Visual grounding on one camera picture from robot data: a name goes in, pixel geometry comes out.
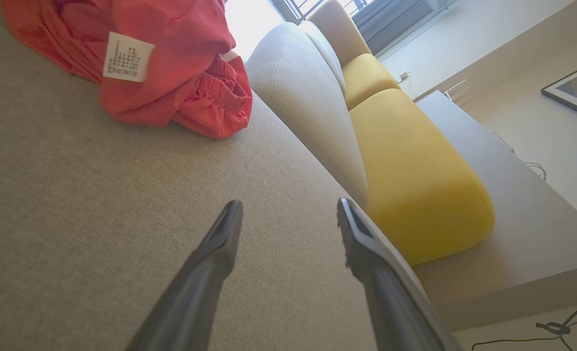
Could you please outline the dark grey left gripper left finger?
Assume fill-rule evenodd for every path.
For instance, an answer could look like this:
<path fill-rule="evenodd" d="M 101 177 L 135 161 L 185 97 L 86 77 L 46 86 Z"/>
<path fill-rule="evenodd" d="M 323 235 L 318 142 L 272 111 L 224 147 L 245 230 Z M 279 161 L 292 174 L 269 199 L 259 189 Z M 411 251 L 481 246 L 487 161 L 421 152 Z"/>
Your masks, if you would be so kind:
<path fill-rule="evenodd" d="M 231 200 L 132 337 L 129 351 L 206 351 L 222 285 L 235 265 L 243 204 Z"/>

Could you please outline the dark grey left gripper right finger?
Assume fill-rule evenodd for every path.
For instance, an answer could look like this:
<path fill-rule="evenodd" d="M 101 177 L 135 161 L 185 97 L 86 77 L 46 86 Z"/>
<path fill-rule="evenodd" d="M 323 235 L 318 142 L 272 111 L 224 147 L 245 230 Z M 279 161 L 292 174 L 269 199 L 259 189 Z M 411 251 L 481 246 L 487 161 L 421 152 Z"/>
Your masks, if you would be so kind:
<path fill-rule="evenodd" d="M 412 270 L 386 247 L 349 198 L 337 204 L 346 266 L 363 285 L 380 351 L 460 351 L 460 343 L 431 306 Z"/>

